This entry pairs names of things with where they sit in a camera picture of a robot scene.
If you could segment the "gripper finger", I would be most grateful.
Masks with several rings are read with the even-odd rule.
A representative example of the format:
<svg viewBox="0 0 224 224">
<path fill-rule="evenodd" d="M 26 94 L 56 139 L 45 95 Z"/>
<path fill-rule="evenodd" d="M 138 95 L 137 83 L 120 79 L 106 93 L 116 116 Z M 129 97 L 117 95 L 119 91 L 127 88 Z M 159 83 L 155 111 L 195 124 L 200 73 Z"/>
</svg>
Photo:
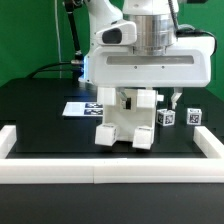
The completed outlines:
<svg viewBox="0 0 224 224">
<path fill-rule="evenodd" d="M 131 109 L 131 98 L 128 97 L 125 93 L 124 88 L 120 88 L 118 90 L 118 95 L 121 99 L 121 105 L 125 110 L 130 110 Z"/>
<path fill-rule="evenodd" d="M 173 95 L 171 96 L 172 109 L 175 109 L 176 108 L 177 101 L 181 97 L 182 93 L 183 93 L 183 89 L 182 88 L 180 88 L 180 87 L 175 87 L 174 88 Z"/>
</svg>

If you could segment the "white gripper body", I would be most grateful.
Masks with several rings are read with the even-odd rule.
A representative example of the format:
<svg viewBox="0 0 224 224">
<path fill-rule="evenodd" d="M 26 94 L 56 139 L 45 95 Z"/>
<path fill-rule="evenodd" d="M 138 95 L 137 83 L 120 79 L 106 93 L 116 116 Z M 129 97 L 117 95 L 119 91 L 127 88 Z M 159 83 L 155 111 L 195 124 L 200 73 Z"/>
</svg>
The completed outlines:
<svg viewBox="0 0 224 224">
<path fill-rule="evenodd" d="M 211 80 L 212 37 L 179 38 L 162 56 L 128 46 L 98 47 L 87 56 L 88 80 L 101 87 L 205 87 Z"/>
</svg>

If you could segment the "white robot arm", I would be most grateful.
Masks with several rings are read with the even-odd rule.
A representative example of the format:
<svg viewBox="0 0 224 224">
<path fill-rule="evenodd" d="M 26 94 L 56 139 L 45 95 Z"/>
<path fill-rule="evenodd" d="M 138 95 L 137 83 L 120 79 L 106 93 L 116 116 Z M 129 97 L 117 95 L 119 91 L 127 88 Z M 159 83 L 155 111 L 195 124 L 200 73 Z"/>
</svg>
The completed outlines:
<svg viewBox="0 0 224 224">
<path fill-rule="evenodd" d="M 151 87 L 204 87 L 211 80 L 216 44 L 195 30 L 178 27 L 179 0 L 84 0 L 90 19 L 90 50 L 84 80 L 98 88 L 106 106 L 125 90 Z"/>
</svg>

